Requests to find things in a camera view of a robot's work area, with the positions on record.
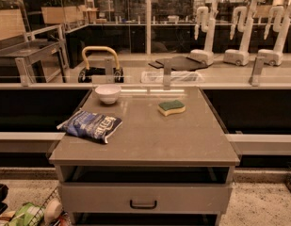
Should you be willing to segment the grey drawer cabinet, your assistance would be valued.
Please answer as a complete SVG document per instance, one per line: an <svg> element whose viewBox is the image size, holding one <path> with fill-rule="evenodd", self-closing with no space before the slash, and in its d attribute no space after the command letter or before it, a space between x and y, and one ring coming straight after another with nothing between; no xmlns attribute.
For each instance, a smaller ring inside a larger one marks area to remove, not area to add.
<svg viewBox="0 0 291 226"><path fill-rule="evenodd" d="M160 103L174 100L186 106L183 113L165 117L158 111ZM83 107L119 117L122 125L106 145L65 136L50 157L59 185L232 187L239 158L198 88L125 88L113 105L102 105L91 94ZM225 214L67 213L72 224L85 226L219 226Z"/></svg>

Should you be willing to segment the grey drawer front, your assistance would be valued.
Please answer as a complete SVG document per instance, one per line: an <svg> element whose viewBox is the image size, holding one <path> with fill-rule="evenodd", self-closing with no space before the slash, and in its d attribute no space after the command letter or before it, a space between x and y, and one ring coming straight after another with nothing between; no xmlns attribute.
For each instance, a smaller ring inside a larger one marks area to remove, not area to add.
<svg viewBox="0 0 291 226"><path fill-rule="evenodd" d="M64 209L70 213L225 213L229 185L125 185L62 183L58 186ZM132 209L129 202L157 201L153 210Z"/></svg>

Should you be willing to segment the green yellow sponge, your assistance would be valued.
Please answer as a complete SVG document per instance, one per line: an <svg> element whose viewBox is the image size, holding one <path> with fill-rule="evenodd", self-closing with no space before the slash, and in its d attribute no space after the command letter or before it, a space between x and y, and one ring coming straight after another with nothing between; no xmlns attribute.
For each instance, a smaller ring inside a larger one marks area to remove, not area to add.
<svg viewBox="0 0 291 226"><path fill-rule="evenodd" d="M186 106L179 100L162 102L157 106L158 111L167 117L171 114L183 113Z"/></svg>

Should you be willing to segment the clear plastic bin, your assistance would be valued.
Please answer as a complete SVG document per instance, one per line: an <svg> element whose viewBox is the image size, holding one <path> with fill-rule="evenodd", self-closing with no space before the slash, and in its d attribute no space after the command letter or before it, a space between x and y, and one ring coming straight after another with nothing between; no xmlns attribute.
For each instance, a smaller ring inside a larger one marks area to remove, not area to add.
<svg viewBox="0 0 291 226"><path fill-rule="evenodd" d="M204 78L202 77L202 75L197 72L179 71L172 72L170 74L170 82L174 84L196 83L202 82L203 80ZM161 84L164 81L164 73L162 71L142 72L140 81L145 84L150 83Z"/></svg>

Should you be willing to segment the white bowl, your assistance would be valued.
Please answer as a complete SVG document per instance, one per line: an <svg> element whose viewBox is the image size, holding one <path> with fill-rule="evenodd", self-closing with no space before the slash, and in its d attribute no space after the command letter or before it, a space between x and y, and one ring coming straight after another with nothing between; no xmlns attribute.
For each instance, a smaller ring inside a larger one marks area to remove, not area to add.
<svg viewBox="0 0 291 226"><path fill-rule="evenodd" d="M119 99L121 87L116 84L100 85L95 89L95 93L102 103L112 105Z"/></svg>

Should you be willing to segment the black floor mat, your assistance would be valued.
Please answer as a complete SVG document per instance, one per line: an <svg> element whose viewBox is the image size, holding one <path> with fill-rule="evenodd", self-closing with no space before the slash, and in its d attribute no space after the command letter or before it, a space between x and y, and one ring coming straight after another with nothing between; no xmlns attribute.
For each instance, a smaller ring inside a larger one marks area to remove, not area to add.
<svg viewBox="0 0 291 226"><path fill-rule="evenodd" d="M156 61L149 62L149 65L162 69L167 63L170 63L173 71L189 71L194 72L200 69L208 68L204 62L199 62L186 56L174 56L172 58L159 58Z"/></svg>

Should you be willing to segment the blue chip bag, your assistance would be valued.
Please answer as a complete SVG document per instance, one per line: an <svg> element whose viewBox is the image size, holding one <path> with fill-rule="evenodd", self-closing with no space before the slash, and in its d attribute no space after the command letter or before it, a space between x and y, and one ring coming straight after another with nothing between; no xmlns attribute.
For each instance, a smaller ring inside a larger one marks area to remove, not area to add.
<svg viewBox="0 0 291 226"><path fill-rule="evenodd" d="M80 109L59 124L57 130L61 130L75 137L89 137L100 143L107 144L108 138L121 125L122 120L120 118Z"/></svg>

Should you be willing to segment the white background robot left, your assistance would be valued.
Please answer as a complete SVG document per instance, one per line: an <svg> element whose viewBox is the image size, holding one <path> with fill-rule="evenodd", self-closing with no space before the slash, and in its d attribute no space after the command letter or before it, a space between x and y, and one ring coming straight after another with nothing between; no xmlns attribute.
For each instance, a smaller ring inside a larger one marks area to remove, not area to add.
<svg viewBox="0 0 291 226"><path fill-rule="evenodd" d="M210 66L214 62L213 43L216 17L218 15L218 4L224 1L225 0L214 0L211 4L211 8L207 6L197 8L194 39L196 40L200 32L203 32L205 34L205 43L202 49L191 50L189 58L205 66Z"/></svg>

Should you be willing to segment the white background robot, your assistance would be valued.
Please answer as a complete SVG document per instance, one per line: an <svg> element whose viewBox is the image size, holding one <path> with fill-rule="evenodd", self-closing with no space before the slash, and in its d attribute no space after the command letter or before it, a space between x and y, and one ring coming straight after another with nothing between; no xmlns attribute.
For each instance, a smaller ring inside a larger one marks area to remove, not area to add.
<svg viewBox="0 0 291 226"><path fill-rule="evenodd" d="M213 43L216 17L218 15L218 4L224 1L225 0L214 0L211 4L211 8L207 6L197 8L194 39L196 40L200 32L203 32L205 34L205 43L202 49L191 50L189 58L205 66L210 66L214 62Z"/></svg>
<svg viewBox="0 0 291 226"><path fill-rule="evenodd" d="M258 56L264 58L264 63L270 66L280 66L283 62L283 48L287 38L289 25L291 23L291 3L283 6L272 7L268 13L267 25L264 32L264 39L267 38L269 29L277 32L277 39L274 47L270 49L260 49Z"/></svg>
<svg viewBox="0 0 291 226"><path fill-rule="evenodd" d="M227 49L223 61L236 66L245 66L249 63L249 46L253 26L253 16L256 13L258 3L265 3L266 0L251 0L250 6L236 7L233 11L230 39L234 38L236 30L242 33L239 49Z"/></svg>

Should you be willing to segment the white background robot middle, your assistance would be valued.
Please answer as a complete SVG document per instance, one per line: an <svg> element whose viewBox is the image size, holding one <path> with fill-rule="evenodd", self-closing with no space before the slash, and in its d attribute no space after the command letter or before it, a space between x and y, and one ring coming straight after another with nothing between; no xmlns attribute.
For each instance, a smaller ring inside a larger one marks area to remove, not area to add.
<svg viewBox="0 0 291 226"><path fill-rule="evenodd" d="M251 0L250 6L236 7L233 11L230 39L234 38L236 30L242 33L239 49L227 49L223 61L236 66L245 66L249 63L249 46L253 26L253 16L256 13L258 3L265 3L266 0Z"/></svg>

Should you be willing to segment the grey background table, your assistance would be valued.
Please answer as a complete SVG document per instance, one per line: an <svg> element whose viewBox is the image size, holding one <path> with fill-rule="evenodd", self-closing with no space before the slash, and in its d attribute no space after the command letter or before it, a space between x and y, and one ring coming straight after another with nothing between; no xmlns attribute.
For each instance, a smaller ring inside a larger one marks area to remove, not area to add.
<svg viewBox="0 0 291 226"><path fill-rule="evenodd" d="M0 83L67 81L67 55L62 41L32 40L0 50Z"/></svg>

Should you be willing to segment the wooden planter box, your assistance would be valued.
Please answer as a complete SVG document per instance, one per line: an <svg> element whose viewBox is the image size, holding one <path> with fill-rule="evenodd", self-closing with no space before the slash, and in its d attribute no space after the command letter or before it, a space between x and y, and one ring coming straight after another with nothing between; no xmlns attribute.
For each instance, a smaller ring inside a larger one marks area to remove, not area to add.
<svg viewBox="0 0 291 226"><path fill-rule="evenodd" d="M74 23L84 19L84 5L68 7L42 7L42 17L46 24Z"/></svg>

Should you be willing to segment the white background robot right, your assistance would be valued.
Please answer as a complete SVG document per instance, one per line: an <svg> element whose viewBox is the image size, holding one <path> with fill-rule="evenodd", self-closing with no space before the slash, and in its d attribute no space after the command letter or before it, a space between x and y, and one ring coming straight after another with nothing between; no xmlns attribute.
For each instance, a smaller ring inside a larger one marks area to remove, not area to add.
<svg viewBox="0 0 291 226"><path fill-rule="evenodd" d="M291 3L283 6L272 7L268 13L267 25L264 32L264 39L267 38L269 29L277 32L277 39L274 47L270 49L260 49L258 56L264 58L264 63L270 66L280 66L283 62L283 48L287 38L289 25L291 23Z"/></svg>

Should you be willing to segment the white cup in basket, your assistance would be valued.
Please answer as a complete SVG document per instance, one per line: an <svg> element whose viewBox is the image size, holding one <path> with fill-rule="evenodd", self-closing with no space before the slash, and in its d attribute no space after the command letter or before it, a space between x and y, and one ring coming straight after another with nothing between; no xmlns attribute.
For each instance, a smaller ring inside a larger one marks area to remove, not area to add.
<svg viewBox="0 0 291 226"><path fill-rule="evenodd" d="M52 199L48 202L44 211L44 222L49 225L56 220L62 213L62 204L58 199Z"/></svg>

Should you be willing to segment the green snack bag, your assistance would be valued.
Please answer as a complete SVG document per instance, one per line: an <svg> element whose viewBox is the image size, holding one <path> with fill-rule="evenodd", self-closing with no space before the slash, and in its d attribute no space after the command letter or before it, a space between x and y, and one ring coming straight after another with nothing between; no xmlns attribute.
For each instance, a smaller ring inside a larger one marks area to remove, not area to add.
<svg viewBox="0 0 291 226"><path fill-rule="evenodd" d="M38 226L44 217L44 209L31 202L18 209L5 226Z"/></svg>

